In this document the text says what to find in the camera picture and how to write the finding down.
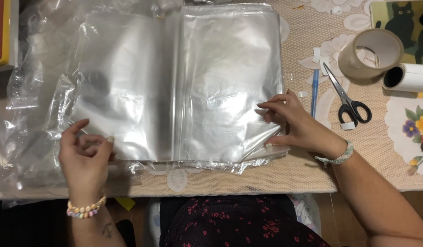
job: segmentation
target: hand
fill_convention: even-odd
[[[113,158],[114,138],[77,133],[89,123],[77,121],[62,133],[59,162],[75,207],[86,207],[99,201],[108,177],[108,160]]]
[[[258,104],[258,107],[268,109],[263,116],[266,122],[271,122],[272,117],[278,114],[290,125],[288,135],[273,136],[265,145],[271,143],[302,147],[321,153],[330,160],[337,159],[347,149],[346,141],[309,115],[291,90],[286,94],[277,94],[267,102]]]

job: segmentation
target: white nail polish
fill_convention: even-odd
[[[114,136],[108,137],[107,141],[110,143],[114,143]]]

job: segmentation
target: black scissor handle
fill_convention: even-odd
[[[370,108],[367,105],[365,105],[362,102],[354,100],[354,101],[351,102],[351,106],[356,112],[355,115],[356,115],[356,118],[358,119],[358,121],[360,121],[362,123],[368,123],[368,122],[370,122],[370,120],[372,120],[372,111],[370,111]],[[358,107],[362,107],[366,111],[367,119],[365,119],[365,120],[362,119],[361,115],[358,112]]]
[[[347,105],[347,104],[341,105],[340,110],[338,111],[338,117],[340,119],[340,122],[342,124],[345,124],[345,121],[343,120],[343,113],[347,113],[350,116],[350,118],[355,123],[355,127],[358,125],[358,118],[355,115],[355,113],[353,112],[352,108],[350,108],[349,105]]]

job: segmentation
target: braided friendship bracelet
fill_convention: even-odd
[[[350,158],[351,154],[353,153],[353,143],[351,141],[346,141],[346,142],[347,142],[346,152],[343,155],[341,155],[340,157],[338,157],[337,159],[328,160],[326,158],[320,158],[318,156],[315,156],[315,159],[323,162],[324,168],[326,168],[327,163],[331,163],[331,164],[335,164],[335,165],[339,165],[339,164],[343,163],[348,158]]]
[[[106,203],[105,195],[95,204],[91,206],[87,206],[87,207],[81,207],[81,208],[74,207],[72,205],[72,202],[68,200],[67,215],[73,218],[81,218],[81,219],[92,217],[97,214],[100,207],[105,205],[105,203]]]

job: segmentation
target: white paper scrap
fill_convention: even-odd
[[[335,8],[333,8],[333,9],[330,11],[330,13],[331,13],[331,14],[335,14],[335,13],[339,12],[340,10],[341,10],[341,7],[340,7],[340,6],[336,6]]]
[[[344,131],[353,130],[354,128],[355,128],[355,122],[341,124],[341,129]]]
[[[321,68],[321,73],[323,73],[324,76],[328,76],[326,69],[324,68],[323,63],[325,63],[327,65],[327,67],[330,69],[330,65],[329,65],[329,57],[322,57],[320,58],[320,68]]]
[[[297,93],[297,97],[298,98],[307,97],[307,96],[308,96],[308,93],[305,92],[305,91],[302,91],[302,92],[298,92]]]
[[[321,58],[320,48],[319,47],[314,47],[312,49],[314,50],[314,58],[312,59],[312,61],[314,63],[318,63],[320,61],[320,58]]]

